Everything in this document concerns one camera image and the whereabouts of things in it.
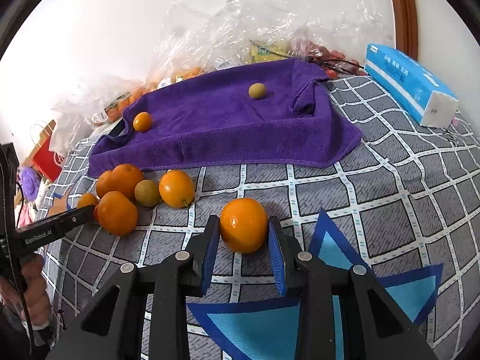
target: black robotic device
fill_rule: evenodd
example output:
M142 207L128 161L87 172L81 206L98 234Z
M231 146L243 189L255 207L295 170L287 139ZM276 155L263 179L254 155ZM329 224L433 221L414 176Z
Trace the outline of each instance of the black robotic device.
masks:
M16 231L17 166L13 147L4 145L0 152L4 207L0 210L4 225L0 227L0 274L25 290L20 259L93 220L93 206ZM47 360L140 359L148 294L154 295L150 337L155 337L149 343L149 358L189 360L185 297L202 297L210 287L218 241L219 218L211 215L204 232L191 237L185 250L142 268L124 263L72 321ZM350 270L327 266L285 235L274 216L269 219L268 248L280 295L300 301L294 360L336 359L332 295L339 296L345 360L436 360L417 327L364 266Z

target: purple towel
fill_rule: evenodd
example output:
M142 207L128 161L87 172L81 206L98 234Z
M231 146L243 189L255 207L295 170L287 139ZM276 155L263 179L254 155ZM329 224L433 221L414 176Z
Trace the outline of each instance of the purple towel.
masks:
M362 137L330 103L323 70L297 59L221 70L167 86L125 109L125 135L101 137L90 155L89 174L119 164L142 170L222 164L282 163L327 167ZM267 95L248 96L254 83ZM132 128L147 111L153 126Z

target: blue tissue pack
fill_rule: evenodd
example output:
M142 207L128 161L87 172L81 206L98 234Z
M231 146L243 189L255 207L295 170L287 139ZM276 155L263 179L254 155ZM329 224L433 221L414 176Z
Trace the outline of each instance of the blue tissue pack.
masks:
M369 44L365 70L421 126L447 128L458 99L440 79L399 50Z

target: green fruit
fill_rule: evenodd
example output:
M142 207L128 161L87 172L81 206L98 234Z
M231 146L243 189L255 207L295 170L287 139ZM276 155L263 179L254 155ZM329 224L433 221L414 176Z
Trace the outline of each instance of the green fruit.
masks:
M248 88L248 95L253 99L260 99L261 97L264 97L266 92L267 90L265 88L265 85L259 82L251 85Z
M152 180L142 180L136 185L135 198L145 207L154 207L162 200L158 184Z

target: metal rivet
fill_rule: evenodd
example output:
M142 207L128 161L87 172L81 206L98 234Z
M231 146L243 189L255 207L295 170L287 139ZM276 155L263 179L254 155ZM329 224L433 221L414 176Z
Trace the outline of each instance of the metal rivet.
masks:
M127 273L130 273L131 271L133 271L134 268L135 268L135 266L131 262L125 262L120 267L120 270L123 274L127 274Z
M175 258L178 261L184 261L190 257L190 253L184 250L180 250L177 253L175 253Z
M353 267L353 273L363 276L367 273L367 268L365 268L363 265L356 265Z
M302 261L310 261L311 260L311 254L307 251L301 251L299 254L297 254L297 257L299 260Z

